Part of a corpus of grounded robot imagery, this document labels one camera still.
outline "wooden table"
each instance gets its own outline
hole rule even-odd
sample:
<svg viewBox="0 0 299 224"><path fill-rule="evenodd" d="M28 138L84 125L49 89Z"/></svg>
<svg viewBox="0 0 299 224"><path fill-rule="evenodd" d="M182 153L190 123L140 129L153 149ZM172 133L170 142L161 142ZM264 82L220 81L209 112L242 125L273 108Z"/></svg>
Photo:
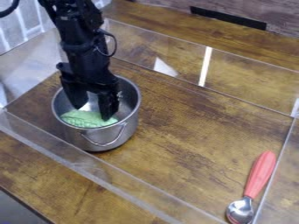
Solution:
<svg viewBox="0 0 299 224"><path fill-rule="evenodd" d="M254 55L256 59L277 65L284 63L286 67L294 68L297 58L293 39L124 1L113 1L106 14L156 32L193 42L205 39L202 44L209 43L217 48L230 49L233 53L242 52L246 56ZM154 15L162 15L162 22ZM218 30L216 38L206 38L210 31L204 33L204 38L200 28L193 30L198 23L200 27L206 24L204 31L212 26L214 31ZM230 27L225 35L222 26ZM257 36L256 42L245 38L249 33ZM257 51L260 39L266 39L268 35L270 41ZM93 156L225 220L225 205L241 196L252 161L266 149L278 154L293 119L117 59L112 59L112 71L129 78L141 89L140 124L133 137L117 150ZM6 109L61 137L50 112L50 99L58 87L56 74L10 103ZM162 222L10 137L1 134L1 139L0 153L11 155L13 163L6 162L9 157L1 157L0 183L52 221L100 223L98 219L102 219L105 223ZM15 151L17 147L23 147L22 153ZM285 184L280 183L276 190L282 191L285 185L286 181ZM293 198L294 210L297 205L293 192L288 191L288 196Z"/></svg>

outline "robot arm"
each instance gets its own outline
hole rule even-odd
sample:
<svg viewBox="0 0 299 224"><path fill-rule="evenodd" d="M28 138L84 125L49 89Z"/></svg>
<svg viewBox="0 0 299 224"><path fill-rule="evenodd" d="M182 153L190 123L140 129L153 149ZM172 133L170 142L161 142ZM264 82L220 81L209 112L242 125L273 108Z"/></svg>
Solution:
<svg viewBox="0 0 299 224"><path fill-rule="evenodd" d="M109 72L109 57L101 11L90 0L38 0L60 33L60 46L68 63L58 63L60 83L69 102L80 109L88 92L97 95L101 118L106 120L118 107L117 77Z"/></svg>

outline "stainless steel pot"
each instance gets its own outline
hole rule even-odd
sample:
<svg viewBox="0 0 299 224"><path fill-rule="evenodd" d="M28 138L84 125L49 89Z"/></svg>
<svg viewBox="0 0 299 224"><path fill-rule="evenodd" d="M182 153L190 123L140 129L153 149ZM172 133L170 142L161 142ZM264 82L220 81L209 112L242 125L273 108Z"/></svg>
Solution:
<svg viewBox="0 0 299 224"><path fill-rule="evenodd" d="M121 145L134 134L137 126L137 111L141 102L140 90L126 78L117 76L121 91L118 111L114 114L117 122L100 128L80 128L61 120L61 115L74 108L60 89L52 98L52 113L62 124L66 141L84 151L106 151ZM97 97L88 93L86 111L98 111Z"/></svg>

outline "pot rim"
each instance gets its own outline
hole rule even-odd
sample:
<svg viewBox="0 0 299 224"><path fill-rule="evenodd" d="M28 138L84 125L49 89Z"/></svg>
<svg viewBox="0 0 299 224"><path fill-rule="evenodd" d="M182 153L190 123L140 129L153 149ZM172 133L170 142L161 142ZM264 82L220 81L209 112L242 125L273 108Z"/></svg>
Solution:
<svg viewBox="0 0 299 224"><path fill-rule="evenodd" d="M64 121L61 120L61 118L58 117L58 115L57 115L57 113L56 113L56 111L54 111L54 108L53 108L53 102L54 102L54 99L57 98L58 93L62 91L62 87L60 87L60 89L58 89L57 92L54 93L54 96L53 96L52 99L50 99L50 111L52 111L52 113L53 113L56 119L57 119L62 124L65 124L66 126L69 126L70 128L73 128L73 129L76 129L76 130L104 130L104 129L108 129L108 128L113 127L113 126L122 125L122 123L128 120L128 118L136 113L136 111L137 111L138 108L140 108L140 104L141 104L141 94L140 94L140 89L138 89L137 85L136 85L128 78L125 78L125 77L122 77L122 76L120 76L120 75L116 75L116 77L117 77L118 79L126 81L126 82L130 84L130 86L133 86L133 88L134 88L134 90L136 90L136 97L137 97L136 105L134 105L134 108L133 108L133 110L130 111L130 113L126 115L126 117L125 117L122 120L120 120L120 121L117 121L117 122L114 122L114 123L112 123L112 124L109 124L109 125L106 125L106 126L96 127L96 128L81 128L81 127L73 126L73 125L70 125L69 123L64 122Z"/></svg>

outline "black cable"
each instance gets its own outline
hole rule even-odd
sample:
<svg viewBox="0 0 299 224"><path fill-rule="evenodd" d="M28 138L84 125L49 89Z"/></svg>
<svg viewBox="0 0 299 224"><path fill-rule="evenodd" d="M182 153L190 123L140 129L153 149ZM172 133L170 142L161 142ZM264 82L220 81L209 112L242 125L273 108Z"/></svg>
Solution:
<svg viewBox="0 0 299 224"><path fill-rule="evenodd" d="M3 18L14 11L18 3L19 3L19 0L13 0L10 7L6 10L0 11L0 18Z"/></svg>

